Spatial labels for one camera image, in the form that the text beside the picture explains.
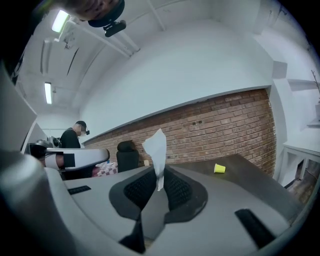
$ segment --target white shelf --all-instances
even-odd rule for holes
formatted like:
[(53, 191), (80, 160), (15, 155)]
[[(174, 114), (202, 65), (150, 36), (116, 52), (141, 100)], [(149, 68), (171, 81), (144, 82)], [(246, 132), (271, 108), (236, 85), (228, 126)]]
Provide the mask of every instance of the white shelf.
[(307, 124), (310, 128), (320, 128), (320, 121), (318, 118), (313, 119), (310, 123)]

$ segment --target plaid fabric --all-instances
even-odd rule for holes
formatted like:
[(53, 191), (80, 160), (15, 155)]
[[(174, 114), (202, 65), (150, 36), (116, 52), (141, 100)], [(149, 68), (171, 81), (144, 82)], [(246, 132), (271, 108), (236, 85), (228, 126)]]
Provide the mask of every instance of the plaid fabric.
[(102, 162), (97, 164), (96, 167), (98, 168), (93, 169), (92, 177), (102, 177), (118, 173), (117, 162)]

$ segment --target black rubber pad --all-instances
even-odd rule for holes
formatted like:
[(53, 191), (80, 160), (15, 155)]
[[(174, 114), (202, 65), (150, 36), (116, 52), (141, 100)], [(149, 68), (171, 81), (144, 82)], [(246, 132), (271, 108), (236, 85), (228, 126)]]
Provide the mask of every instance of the black rubber pad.
[(275, 239), (275, 237), (251, 210), (237, 210), (235, 215), (241, 221), (242, 225), (259, 248), (266, 246)]
[(91, 188), (88, 186), (78, 186), (75, 188), (68, 189), (70, 195), (78, 194), (78, 193), (85, 192), (88, 190), (91, 190)]

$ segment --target black t-shirt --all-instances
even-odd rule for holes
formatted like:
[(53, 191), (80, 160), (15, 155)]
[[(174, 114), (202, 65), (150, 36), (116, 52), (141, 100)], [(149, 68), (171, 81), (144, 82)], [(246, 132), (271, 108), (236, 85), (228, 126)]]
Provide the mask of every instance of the black t-shirt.
[(60, 138), (60, 141), (61, 141), (61, 147), (63, 149), (80, 149), (81, 148), (77, 133), (72, 128), (65, 130), (65, 132), (62, 134)]

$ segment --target paper tissue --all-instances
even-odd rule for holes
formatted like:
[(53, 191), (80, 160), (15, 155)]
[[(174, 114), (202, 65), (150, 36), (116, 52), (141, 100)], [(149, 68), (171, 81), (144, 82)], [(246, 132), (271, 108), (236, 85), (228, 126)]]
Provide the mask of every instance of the paper tissue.
[(151, 157), (155, 175), (157, 177), (157, 187), (160, 191), (164, 187), (164, 170), (166, 164), (167, 139), (161, 129), (142, 143), (145, 152)]

